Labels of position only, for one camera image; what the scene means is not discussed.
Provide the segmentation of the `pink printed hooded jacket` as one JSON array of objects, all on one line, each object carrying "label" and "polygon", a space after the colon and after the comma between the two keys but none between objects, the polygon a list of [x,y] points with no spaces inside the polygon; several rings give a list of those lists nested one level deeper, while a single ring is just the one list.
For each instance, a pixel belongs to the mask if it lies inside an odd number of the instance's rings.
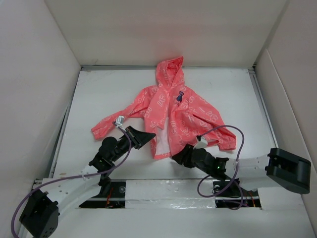
[{"label": "pink printed hooded jacket", "polygon": [[179,153],[186,144],[195,145],[203,133],[208,146],[220,150],[236,149],[236,136],[224,127],[218,110],[185,85],[183,57],[160,62],[156,68],[156,85],[140,91],[125,109],[102,119],[91,131],[95,139],[104,138],[119,117],[141,118],[145,131],[155,133],[150,141],[154,159]]}]

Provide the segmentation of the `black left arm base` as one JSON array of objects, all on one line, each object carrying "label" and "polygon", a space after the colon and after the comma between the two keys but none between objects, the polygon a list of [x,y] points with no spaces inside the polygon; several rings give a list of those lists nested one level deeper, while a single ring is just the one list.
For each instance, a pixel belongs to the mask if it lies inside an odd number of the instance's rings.
[{"label": "black left arm base", "polygon": [[110,180],[101,187],[98,195],[79,205],[86,209],[123,209],[125,208],[126,180]]}]

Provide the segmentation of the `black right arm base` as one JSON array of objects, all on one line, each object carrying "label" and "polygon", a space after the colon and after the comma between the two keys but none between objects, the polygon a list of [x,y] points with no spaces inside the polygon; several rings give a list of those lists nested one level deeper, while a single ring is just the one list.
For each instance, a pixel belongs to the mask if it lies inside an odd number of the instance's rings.
[{"label": "black right arm base", "polygon": [[[212,193],[215,194],[222,190],[227,184],[226,181],[213,181],[213,189]],[[245,189],[241,189],[243,194],[243,205],[241,208],[261,208],[260,196],[258,191],[247,191]],[[232,184],[226,191],[224,191],[221,195],[215,197],[215,205],[216,208],[228,208],[230,210],[236,210],[241,202],[241,193],[237,185]]]}]

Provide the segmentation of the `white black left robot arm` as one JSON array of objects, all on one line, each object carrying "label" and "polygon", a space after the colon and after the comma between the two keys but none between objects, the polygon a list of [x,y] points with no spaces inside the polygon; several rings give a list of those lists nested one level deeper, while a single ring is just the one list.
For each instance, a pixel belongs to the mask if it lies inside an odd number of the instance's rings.
[{"label": "white black left robot arm", "polygon": [[119,139],[106,137],[94,158],[79,174],[46,182],[27,195],[19,221],[33,237],[50,237],[66,212],[91,197],[108,195],[111,182],[108,176],[117,168],[115,161],[125,161],[132,149],[142,148],[156,136],[131,126],[118,126],[117,129],[123,136]]}]

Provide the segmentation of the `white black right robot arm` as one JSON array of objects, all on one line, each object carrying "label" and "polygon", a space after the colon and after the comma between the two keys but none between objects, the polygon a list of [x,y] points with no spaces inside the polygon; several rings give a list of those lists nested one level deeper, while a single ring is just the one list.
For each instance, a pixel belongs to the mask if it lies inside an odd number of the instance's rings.
[{"label": "white black right robot arm", "polygon": [[280,148],[271,148],[267,155],[236,162],[235,159],[214,157],[204,148],[196,149],[187,144],[172,159],[187,168],[197,168],[213,179],[234,178],[229,183],[234,195],[278,186],[297,194],[310,193],[311,162]]}]

